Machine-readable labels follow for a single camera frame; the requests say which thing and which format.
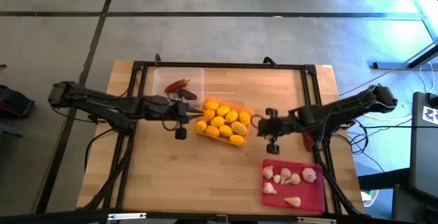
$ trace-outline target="gray floor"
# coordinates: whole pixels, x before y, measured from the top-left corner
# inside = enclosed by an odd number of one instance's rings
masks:
[[[0,11],[94,11],[105,0],[0,0]],[[417,12],[413,0],[113,0],[110,11]],[[25,132],[0,142],[0,215],[33,211],[63,118],[47,103],[51,85],[78,80],[97,18],[0,17],[1,84],[36,100],[28,119],[4,121]],[[105,90],[114,60],[331,64],[340,92],[377,76],[370,61],[400,62],[431,43],[419,20],[359,18],[107,18],[86,86]],[[424,76],[430,85],[431,72]],[[400,103],[424,91],[416,72],[379,80]],[[410,114],[401,106],[387,116]],[[365,124],[382,122],[362,119]],[[72,210],[83,178],[83,155],[95,126],[76,122],[48,211]],[[385,170],[409,165],[408,130],[372,137],[367,153]],[[362,155],[358,165],[378,169]]]

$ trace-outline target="orange tray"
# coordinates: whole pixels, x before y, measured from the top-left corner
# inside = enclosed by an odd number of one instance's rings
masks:
[[[205,110],[205,106],[204,105],[208,101],[215,101],[215,102],[217,102],[219,104],[219,107],[223,106],[223,105],[227,105],[227,106],[230,107],[230,111],[237,111],[238,113],[240,113],[241,111],[246,111],[249,114],[250,117],[252,117],[254,115],[254,113],[255,113],[252,108],[241,106],[241,105],[238,105],[238,104],[235,104],[235,103],[231,103],[231,102],[228,102],[228,101],[224,101],[224,100],[221,100],[221,99],[215,98],[215,97],[204,97],[203,104],[201,106],[201,110],[202,111]],[[196,132],[196,133],[200,134],[200,135],[208,136],[208,137],[216,139],[216,140],[220,140],[222,142],[229,143],[230,145],[234,145],[234,146],[238,146],[238,147],[245,147],[246,146],[246,140],[248,139],[249,132],[250,132],[250,129],[251,129],[251,124],[248,124],[246,126],[246,128],[248,128],[248,133],[245,136],[243,136],[244,137],[244,141],[245,141],[245,143],[243,145],[235,145],[232,142],[230,142],[230,140],[227,137],[224,137],[222,135],[219,135],[219,137],[216,138],[214,136],[211,136],[211,135],[203,133],[203,132]]]

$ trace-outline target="red chili pepper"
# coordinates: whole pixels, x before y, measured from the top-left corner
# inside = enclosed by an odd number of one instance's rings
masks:
[[[171,92],[173,92],[176,89],[179,89],[179,88],[182,88],[182,87],[186,87],[187,83],[189,81],[190,81],[190,79],[181,79],[181,80],[176,81],[175,83],[171,83],[171,84],[169,84],[169,86],[167,86],[164,89],[164,92],[165,93],[171,93]]]
[[[183,89],[183,88],[176,89],[174,91],[174,93],[177,93],[179,96],[184,97],[186,100],[197,100],[198,99],[197,95],[195,95],[194,93],[192,93],[186,89]]]

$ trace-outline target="wooden tabletop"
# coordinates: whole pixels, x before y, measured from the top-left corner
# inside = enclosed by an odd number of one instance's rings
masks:
[[[132,61],[116,61],[107,92],[120,95],[128,86]],[[148,68],[144,94],[150,95],[155,67]],[[276,108],[279,115],[305,105],[300,72],[279,69],[204,68],[205,95],[252,107],[264,115]],[[317,66],[323,103],[339,99],[331,66]],[[263,159],[313,163],[301,134],[280,137],[281,154],[266,153],[267,141],[252,129],[246,147],[199,136],[188,126],[186,140],[175,140],[161,122],[141,120],[136,138],[123,209],[142,212],[189,212],[214,214],[317,215],[261,204],[261,163]],[[108,129],[97,127],[96,134]],[[84,206],[108,177],[117,135],[98,139],[91,150],[78,206]],[[339,186],[356,208],[364,212],[350,145],[332,138],[331,152]],[[329,185],[326,183],[328,210],[333,212]],[[112,206],[116,201],[113,192]]]

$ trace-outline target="garlic bulb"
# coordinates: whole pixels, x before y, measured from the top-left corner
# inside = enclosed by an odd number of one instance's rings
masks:
[[[305,168],[302,171],[302,178],[307,182],[314,182],[316,180],[316,172],[311,168]]]
[[[286,197],[285,201],[295,208],[299,208],[301,206],[301,199],[299,197]]]
[[[263,169],[263,176],[266,179],[270,179],[274,175],[274,171],[272,170],[274,166],[267,166]]]
[[[276,194],[276,190],[274,189],[274,186],[271,183],[265,183],[263,185],[263,193],[265,194]]]
[[[291,172],[287,168],[282,168],[280,172],[280,184],[284,184],[285,180],[287,180],[291,175]]]
[[[281,178],[280,175],[274,175],[274,177],[273,177],[274,183],[275,183],[275,184],[280,183],[280,178]]]
[[[294,184],[297,185],[301,181],[300,175],[297,173],[292,173],[289,179],[285,180],[285,184]]]

